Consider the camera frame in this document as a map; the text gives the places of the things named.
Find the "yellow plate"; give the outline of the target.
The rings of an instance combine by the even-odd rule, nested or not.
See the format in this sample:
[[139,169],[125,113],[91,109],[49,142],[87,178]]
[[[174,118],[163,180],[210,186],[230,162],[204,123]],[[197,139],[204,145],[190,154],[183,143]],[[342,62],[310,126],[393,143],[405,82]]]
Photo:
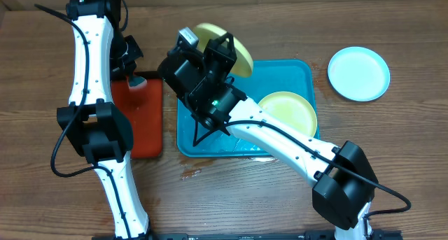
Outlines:
[[304,97],[287,91],[273,92],[261,99],[258,105],[297,131],[311,137],[316,135],[317,115]]
[[[211,23],[201,23],[193,28],[193,34],[199,39],[197,49],[204,52],[207,43],[210,39],[216,39],[227,33],[223,28]],[[234,47],[237,54],[237,61],[230,70],[234,75],[248,78],[253,73],[253,59],[248,50],[236,38],[234,40]]]

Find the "green and pink sponge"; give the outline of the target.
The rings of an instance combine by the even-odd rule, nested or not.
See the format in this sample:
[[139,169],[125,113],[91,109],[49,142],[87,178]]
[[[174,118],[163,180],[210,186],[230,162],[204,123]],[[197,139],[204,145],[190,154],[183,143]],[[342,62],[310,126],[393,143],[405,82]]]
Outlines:
[[145,88],[147,84],[147,80],[141,76],[130,76],[127,82],[130,90]]

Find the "light blue plate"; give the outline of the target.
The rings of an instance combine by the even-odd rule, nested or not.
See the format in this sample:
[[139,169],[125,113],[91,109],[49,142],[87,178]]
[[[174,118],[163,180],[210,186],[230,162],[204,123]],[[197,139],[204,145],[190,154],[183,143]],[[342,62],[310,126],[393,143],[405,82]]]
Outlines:
[[352,101],[374,101],[389,88],[391,73],[383,57],[373,50],[352,46],[336,52],[327,68],[332,88]]

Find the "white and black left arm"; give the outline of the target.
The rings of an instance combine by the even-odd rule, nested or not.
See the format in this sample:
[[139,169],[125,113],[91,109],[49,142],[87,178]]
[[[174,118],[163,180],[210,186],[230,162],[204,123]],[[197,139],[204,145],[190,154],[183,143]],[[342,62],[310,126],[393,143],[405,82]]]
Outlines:
[[111,82],[131,79],[143,53],[120,26],[122,0],[69,0],[67,20],[75,38],[74,77],[66,107],[57,109],[68,138],[104,187],[115,224],[114,239],[147,239],[148,214],[130,166],[132,126],[114,104]]

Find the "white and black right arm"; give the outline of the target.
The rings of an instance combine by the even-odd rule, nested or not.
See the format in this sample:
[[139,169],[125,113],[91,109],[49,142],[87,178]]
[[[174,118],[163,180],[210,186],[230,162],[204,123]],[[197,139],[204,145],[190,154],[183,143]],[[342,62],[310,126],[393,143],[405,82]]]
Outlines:
[[227,77],[248,77],[253,60],[231,34],[198,37],[178,31],[157,69],[196,125],[251,142],[299,173],[312,188],[312,205],[335,226],[336,239],[371,239],[368,212],[378,183],[364,152],[304,135],[264,111]]

